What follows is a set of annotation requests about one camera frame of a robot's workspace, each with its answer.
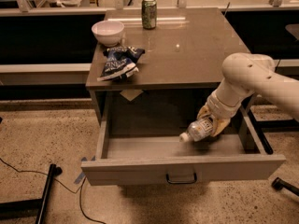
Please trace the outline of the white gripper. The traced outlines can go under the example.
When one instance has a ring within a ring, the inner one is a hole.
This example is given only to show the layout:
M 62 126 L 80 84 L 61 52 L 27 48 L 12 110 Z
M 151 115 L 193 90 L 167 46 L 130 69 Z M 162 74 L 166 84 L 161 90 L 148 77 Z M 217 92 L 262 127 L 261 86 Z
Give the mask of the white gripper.
M 217 91 L 213 91 L 208 96 L 206 104 L 200 108 L 196 118 L 212 118 L 213 128 L 211 136 L 215 137 L 230 124 L 230 118 L 236 114 L 240 106 L 240 98 L 237 95 L 226 93 L 218 95 Z

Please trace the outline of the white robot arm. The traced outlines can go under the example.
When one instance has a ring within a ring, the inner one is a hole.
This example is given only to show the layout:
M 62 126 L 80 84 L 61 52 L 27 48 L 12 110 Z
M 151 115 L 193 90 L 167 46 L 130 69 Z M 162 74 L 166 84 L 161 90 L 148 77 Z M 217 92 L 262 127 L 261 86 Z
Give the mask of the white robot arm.
M 224 59 L 223 80 L 207 98 L 197 118 L 211 116 L 211 136 L 221 133 L 252 94 L 264 99 L 299 121 L 299 81 L 275 72 L 274 60 L 261 54 L 234 53 Z

